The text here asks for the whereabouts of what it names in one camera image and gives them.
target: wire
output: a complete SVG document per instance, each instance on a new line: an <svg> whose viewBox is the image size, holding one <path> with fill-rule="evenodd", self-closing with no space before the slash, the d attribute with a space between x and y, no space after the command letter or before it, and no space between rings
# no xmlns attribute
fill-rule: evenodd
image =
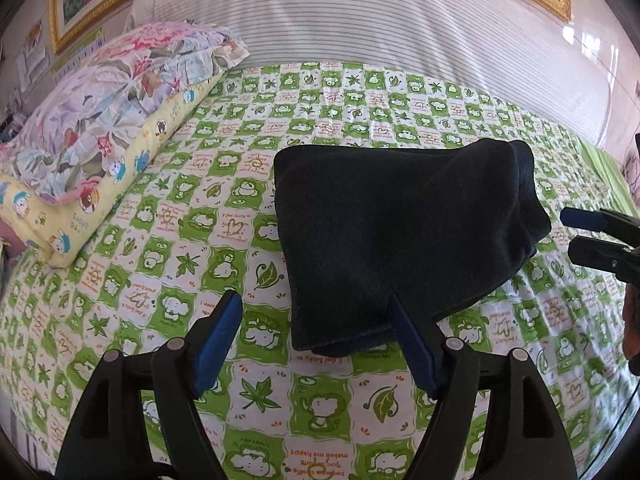
<svg viewBox="0 0 640 480"><path fill-rule="evenodd" d="M618 417L618 420L616 421L616 423L613 425L613 428L611 429L611 432L609 433L609 436L605 439L604 443L602 444L602 446L600 447L600 449L598 450L598 452L596 453L596 456L593 457L593 460L591 460L591 462L589 462L589 465L586 467L586 469L584 470L584 472L580 475L580 478L582 478L583 476L585 476L587 474L587 472L589 471L589 469L591 469L591 466L593 465L594 462L596 462L596 460L598 459L598 457L600 456L600 454L602 453L602 451L604 450L604 448L606 447L606 445L609 443L609 439L611 438L611 436L615 433L616 429L618 428L618 424L620 424L620 421L622 420L622 417L625 416L626 410L629 409L629 406L631 405L631 401L634 399L634 397L636 396L636 393L638 392L638 387L640 386L640 380L638 381L638 383L636 384L636 389L634 390L634 392L631 394L631 396L629 397L629 400L626 402L626 406L625 409L622 410L622 413L620 413L620 416Z"/></svg>

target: metal bolt head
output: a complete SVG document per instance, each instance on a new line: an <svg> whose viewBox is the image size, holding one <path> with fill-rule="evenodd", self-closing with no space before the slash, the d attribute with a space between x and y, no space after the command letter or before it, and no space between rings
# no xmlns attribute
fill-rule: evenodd
<svg viewBox="0 0 640 480"><path fill-rule="evenodd" d="M118 358L119 355L120 355L120 352L118 352L117 350L111 349L111 350L107 350L102 356L102 358L108 363L112 363Z"/></svg>
<svg viewBox="0 0 640 480"><path fill-rule="evenodd" d="M458 339L457 337L450 337L449 339L447 339L447 347L451 348L452 350L462 350L464 346L465 344L462 342L462 340Z"/></svg>
<svg viewBox="0 0 640 480"><path fill-rule="evenodd" d="M179 350L184 346L184 339L181 337L174 337L169 339L169 342L166 344L169 350Z"/></svg>
<svg viewBox="0 0 640 480"><path fill-rule="evenodd" d="M513 350L513 356L518 360L518 361L526 361L527 359L529 359L529 354L527 354L526 350L523 350L522 348L516 348Z"/></svg>

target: black towel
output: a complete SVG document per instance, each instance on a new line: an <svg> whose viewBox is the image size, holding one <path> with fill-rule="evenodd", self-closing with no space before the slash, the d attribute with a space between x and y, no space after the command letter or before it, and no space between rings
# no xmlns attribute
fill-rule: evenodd
<svg viewBox="0 0 640 480"><path fill-rule="evenodd" d="M441 319L513 276L551 230L519 140L456 150L294 146L274 160L295 349L331 357L395 339L395 294Z"/></svg>

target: pillow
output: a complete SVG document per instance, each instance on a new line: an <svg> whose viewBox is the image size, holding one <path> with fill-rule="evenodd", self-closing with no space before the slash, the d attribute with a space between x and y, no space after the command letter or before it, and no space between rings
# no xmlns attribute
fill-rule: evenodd
<svg viewBox="0 0 640 480"><path fill-rule="evenodd" d="M0 146L0 173L52 205L85 196L165 99L246 56L241 40L212 25L150 23L119 36L64 78L20 135Z"/></svg>
<svg viewBox="0 0 640 480"><path fill-rule="evenodd" d="M25 245L38 248L41 261L52 267L69 266L136 179L140 178L141 184L150 178L148 174L141 176L146 165L222 75L219 72L165 100L146 118L124 156L110 166L108 176L74 202L51 205L34 196L19 180L0 178L0 216Z"/></svg>

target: green and white bedspread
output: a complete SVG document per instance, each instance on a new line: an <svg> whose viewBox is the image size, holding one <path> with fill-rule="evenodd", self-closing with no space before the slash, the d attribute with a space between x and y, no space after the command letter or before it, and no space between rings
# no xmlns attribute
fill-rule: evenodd
<svg viewBox="0 0 640 480"><path fill-rule="evenodd" d="M71 268L50 269L27 251L0 306L3 389L53 464L106 349L153 350L234 288L245 304L241 329L198 402L229 478L401 479L434 404L397 344L341 359L291 347L273 157L300 143L458 148L480 137L529 143L553 229L512 280L440 325L482 351L529 352L582 473L620 440L637 403L608 437L637 380L620 351L624 286L569 263L576 232L558 216L565 205L611 206L615 196L562 126L451 82L360 64L229 73ZM144 400L154 455L167 460L155 403ZM488 401L478 395L460 478L472 474Z"/></svg>

